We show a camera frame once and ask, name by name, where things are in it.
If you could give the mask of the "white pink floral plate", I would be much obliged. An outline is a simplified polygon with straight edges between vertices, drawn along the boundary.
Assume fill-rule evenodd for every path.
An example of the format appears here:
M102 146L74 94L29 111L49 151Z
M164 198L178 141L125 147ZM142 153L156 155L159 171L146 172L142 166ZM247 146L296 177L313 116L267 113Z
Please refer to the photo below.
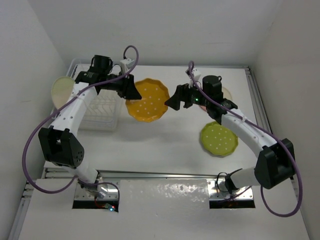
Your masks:
M228 100L230 100L230 101L233 100L232 95L231 95L230 91L229 91L227 88L222 87L222 93L223 93L223 97L224 97L224 98L226 98L226 99L228 99ZM207 112L207 109L206 109L205 106L200 106L200 108L201 108L204 112Z

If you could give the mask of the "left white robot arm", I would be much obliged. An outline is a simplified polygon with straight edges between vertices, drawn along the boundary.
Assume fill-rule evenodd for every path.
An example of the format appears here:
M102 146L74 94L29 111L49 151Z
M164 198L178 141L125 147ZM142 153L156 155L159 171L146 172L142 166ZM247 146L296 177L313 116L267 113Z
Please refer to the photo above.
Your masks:
M38 132L41 149L46 161L59 166L78 178L90 191L98 185L99 172L85 160L84 147L77 139L78 130L87 108L101 90L115 91L126 100L140 100L142 96L134 83L129 59L120 62L121 72L112 74L113 63L109 57L95 55L87 71L75 78L69 100L49 127Z

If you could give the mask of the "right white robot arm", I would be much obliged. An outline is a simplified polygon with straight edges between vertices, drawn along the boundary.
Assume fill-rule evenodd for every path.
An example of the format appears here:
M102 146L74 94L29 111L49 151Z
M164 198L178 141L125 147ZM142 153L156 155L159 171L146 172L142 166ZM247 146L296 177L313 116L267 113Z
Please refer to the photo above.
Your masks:
M277 142L273 137L253 126L237 105L224 97L221 76L207 75L202 79L202 89L196 85L178 85L175 93L164 103L178 111L192 105L203 106L208 115L221 126L231 130L257 157L255 166L228 173L219 184L222 191L233 194L242 187L262 186L271 189L295 175L288 154L294 154L291 141Z

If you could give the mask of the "green dotted plate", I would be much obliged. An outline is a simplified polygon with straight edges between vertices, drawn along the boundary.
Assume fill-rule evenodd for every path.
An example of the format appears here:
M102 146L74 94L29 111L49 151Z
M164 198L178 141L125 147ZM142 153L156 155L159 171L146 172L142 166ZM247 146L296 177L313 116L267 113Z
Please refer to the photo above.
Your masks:
M226 157L236 150L239 141L231 130L213 121L202 128L200 143L212 155Z

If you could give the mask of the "orange dotted plate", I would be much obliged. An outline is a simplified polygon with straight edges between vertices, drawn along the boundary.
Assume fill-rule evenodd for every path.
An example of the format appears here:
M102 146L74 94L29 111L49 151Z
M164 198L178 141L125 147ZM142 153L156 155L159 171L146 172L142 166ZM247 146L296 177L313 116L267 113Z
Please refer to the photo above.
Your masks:
M168 110L165 102L170 98L168 88L157 79L145 78L135 83L140 100L126 100L128 114L139 122L151 123Z

